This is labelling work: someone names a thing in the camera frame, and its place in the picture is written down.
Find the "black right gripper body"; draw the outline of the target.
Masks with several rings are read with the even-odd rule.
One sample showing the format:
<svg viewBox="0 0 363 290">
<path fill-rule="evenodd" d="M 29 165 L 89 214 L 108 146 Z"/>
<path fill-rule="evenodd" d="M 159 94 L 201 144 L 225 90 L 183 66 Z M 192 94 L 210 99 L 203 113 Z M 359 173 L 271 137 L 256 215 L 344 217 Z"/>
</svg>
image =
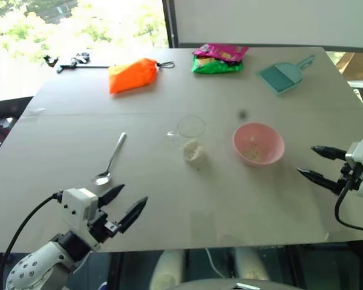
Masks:
<svg viewBox="0 0 363 290">
<path fill-rule="evenodd" d="M 346 186 L 348 190 L 359 190 L 362 179 L 362 165 L 355 163 L 351 166 L 349 163 L 344 163 L 341 168 L 341 176 L 338 179 L 338 192 L 341 192 Z"/>
</svg>

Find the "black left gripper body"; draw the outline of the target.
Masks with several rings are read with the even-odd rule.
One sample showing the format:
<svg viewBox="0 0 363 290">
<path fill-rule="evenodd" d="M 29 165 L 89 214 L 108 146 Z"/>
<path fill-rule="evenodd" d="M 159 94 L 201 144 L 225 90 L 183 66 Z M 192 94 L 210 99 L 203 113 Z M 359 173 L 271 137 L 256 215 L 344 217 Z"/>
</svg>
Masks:
<svg viewBox="0 0 363 290">
<path fill-rule="evenodd" d="M 95 238 L 98 243 L 105 243 L 117 233 L 123 233 L 120 224 L 110 222 L 107 218 L 108 214 L 100 208 L 97 208 L 94 217 L 87 223 L 90 235 Z"/>
</svg>

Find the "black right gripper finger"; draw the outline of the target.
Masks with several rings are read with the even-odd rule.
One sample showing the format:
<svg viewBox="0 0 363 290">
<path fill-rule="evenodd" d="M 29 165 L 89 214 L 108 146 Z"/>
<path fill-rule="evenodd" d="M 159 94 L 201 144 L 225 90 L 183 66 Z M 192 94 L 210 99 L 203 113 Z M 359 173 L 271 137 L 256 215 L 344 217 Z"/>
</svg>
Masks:
<svg viewBox="0 0 363 290">
<path fill-rule="evenodd" d="M 312 170 L 308 169 L 301 169 L 297 168 L 297 171 L 302 174 L 305 178 L 307 178 L 309 181 L 313 182 L 314 184 L 317 184 L 327 190 L 330 190 L 331 192 L 338 194 L 341 191 L 341 186 L 334 181 L 331 181 L 327 178 L 325 178 L 322 174 L 314 172 Z"/>
<path fill-rule="evenodd" d="M 312 146 L 311 149 L 324 158 L 345 161 L 346 151 L 344 150 L 328 146 Z"/>
</svg>

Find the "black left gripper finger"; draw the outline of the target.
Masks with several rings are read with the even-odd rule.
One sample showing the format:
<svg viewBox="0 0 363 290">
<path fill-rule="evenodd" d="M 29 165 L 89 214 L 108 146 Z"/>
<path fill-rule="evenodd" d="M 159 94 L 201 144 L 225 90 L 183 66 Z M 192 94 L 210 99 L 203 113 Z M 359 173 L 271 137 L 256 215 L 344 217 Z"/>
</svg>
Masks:
<svg viewBox="0 0 363 290">
<path fill-rule="evenodd" d="M 117 186 L 109 189 L 103 195 L 99 196 L 97 207 L 102 208 L 103 206 L 108 205 L 110 202 L 112 202 L 118 196 L 118 194 L 122 191 L 122 189 L 124 187 L 125 187 L 125 184 L 117 185 Z"/>
<path fill-rule="evenodd" d="M 118 232 L 124 233 L 141 215 L 141 212 L 143 211 L 146 203 L 147 203 L 148 197 L 144 197 L 140 200 L 138 200 L 127 212 L 126 215 L 118 222 Z"/>
</svg>

